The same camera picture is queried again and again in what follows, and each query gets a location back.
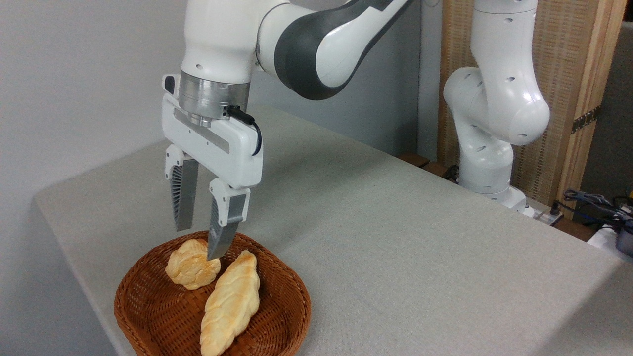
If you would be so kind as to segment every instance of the electrical cable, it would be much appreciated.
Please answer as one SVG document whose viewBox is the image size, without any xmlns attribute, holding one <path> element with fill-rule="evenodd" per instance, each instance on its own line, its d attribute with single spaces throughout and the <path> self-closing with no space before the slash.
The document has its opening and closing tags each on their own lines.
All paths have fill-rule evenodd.
<svg viewBox="0 0 633 356">
<path fill-rule="evenodd" d="M 572 208 L 572 207 L 570 207 L 568 205 L 563 204 L 559 200 L 555 200 L 555 203 L 559 204 L 559 206 L 561 206 L 561 207 L 563 207 L 563 208 L 565 208 L 567 210 L 570 210 L 571 212 L 577 213 L 578 215 L 580 215 L 580 216 L 582 216 L 584 218 L 587 218 L 587 219 L 590 219 L 590 220 L 594 220 L 596 222 L 600 222 L 600 223 L 602 223 L 604 225 L 608 225 L 608 226 L 611 226 L 611 227 L 614 227 L 614 228 L 622 229 L 622 230 L 628 232 L 629 234 L 633 234 L 633 228 L 629 224 L 627 224 L 626 221 L 624 221 L 619 216 L 618 217 L 613 217 L 613 218 L 610 218 L 610 219 L 602 219 L 602 218 L 599 218 L 599 217 L 593 217 L 591 215 L 584 214 L 584 213 L 582 213 L 581 211 L 579 211 L 577 209 L 574 209 L 574 208 Z"/>
<path fill-rule="evenodd" d="M 239 106 L 229 106 L 227 108 L 227 113 L 230 116 L 233 116 L 234 118 L 240 120 L 241 122 L 244 122 L 246 125 L 252 125 L 255 128 L 255 131 L 257 132 L 257 146 L 255 147 L 255 152 L 252 154 L 252 156 L 257 155 L 261 150 L 262 139 L 261 139 L 261 130 L 260 130 L 260 127 L 255 123 L 255 118 L 243 112 L 239 108 Z"/>
</svg>

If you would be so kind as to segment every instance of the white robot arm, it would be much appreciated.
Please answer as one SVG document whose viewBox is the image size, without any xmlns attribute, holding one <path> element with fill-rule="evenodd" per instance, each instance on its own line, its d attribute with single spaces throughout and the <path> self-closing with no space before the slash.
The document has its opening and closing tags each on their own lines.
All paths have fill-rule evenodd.
<svg viewBox="0 0 633 356">
<path fill-rule="evenodd" d="M 189 0 L 181 73 L 163 77 L 165 177 L 177 230 L 191 227 L 197 163 L 218 177 L 208 258 L 222 256 L 261 180 L 263 144 L 246 111 L 253 68 L 312 100 L 341 91 L 412 0 L 350 0 L 314 12 L 286 0 Z"/>
<path fill-rule="evenodd" d="M 165 177 L 182 230 L 191 227 L 197 163 L 218 176 L 208 258 L 226 252 L 261 180 L 261 132 L 245 112 L 253 68 L 304 98 L 327 99 L 411 2 L 349 0 L 314 12 L 286 0 L 189 0 L 182 71 L 163 78 L 163 132 L 173 143 Z M 532 69 L 535 10 L 536 0 L 475 0 L 480 69 L 458 70 L 444 91 L 460 135 L 460 184 L 492 199 L 511 195 L 510 143 L 532 142 L 549 118 Z"/>
<path fill-rule="evenodd" d="M 461 186 L 531 215 L 510 186 L 511 144 L 536 140 L 549 122 L 532 66 L 537 0 L 475 0 L 470 50 L 479 68 L 456 70 L 444 86 L 460 144 Z"/>
</svg>

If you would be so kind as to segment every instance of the wicker basket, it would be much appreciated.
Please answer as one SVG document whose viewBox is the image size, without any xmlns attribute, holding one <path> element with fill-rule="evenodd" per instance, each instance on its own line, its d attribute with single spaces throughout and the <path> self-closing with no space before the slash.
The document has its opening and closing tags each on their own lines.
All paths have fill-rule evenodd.
<svg viewBox="0 0 633 356">
<path fill-rule="evenodd" d="M 139 355 L 200 355 L 204 304 L 215 281 L 189 291 L 174 284 L 165 273 L 171 253 L 184 241 L 196 238 L 206 240 L 207 232 L 185 235 L 153 248 L 132 266 L 116 291 L 116 321 Z M 310 325 L 308 291 L 292 269 L 242 234 L 235 236 L 220 259 L 220 274 L 243 250 L 257 257 L 260 308 L 223 355 L 294 355 Z"/>
</svg>

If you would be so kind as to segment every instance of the metal hinge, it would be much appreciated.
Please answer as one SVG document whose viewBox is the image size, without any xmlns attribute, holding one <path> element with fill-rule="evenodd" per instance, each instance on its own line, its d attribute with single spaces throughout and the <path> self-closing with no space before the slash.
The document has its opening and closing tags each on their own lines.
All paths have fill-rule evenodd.
<svg viewBox="0 0 633 356">
<path fill-rule="evenodd" d="M 598 119 L 598 115 L 600 114 L 600 108 L 601 105 L 598 105 L 595 109 L 574 120 L 572 124 L 572 133 L 596 121 Z"/>
</svg>

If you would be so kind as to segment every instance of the bread roll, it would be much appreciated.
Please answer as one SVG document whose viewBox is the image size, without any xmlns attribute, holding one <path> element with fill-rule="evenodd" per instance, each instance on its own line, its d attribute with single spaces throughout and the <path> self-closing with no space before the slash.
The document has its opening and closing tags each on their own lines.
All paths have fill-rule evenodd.
<svg viewBox="0 0 633 356">
<path fill-rule="evenodd" d="M 165 272 L 176 284 L 192 290 L 213 282 L 220 271 L 220 259 L 206 260 L 207 242 L 203 239 L 185 241 L 169 256 Z"/>
<path fill-rule="evenodd" d="M 200 351 L 217 356 L 241 334 L 260 307 L 257 258 L 247 250 L 237 257 L 215 284 L 204 306 Z"/>
</svg>

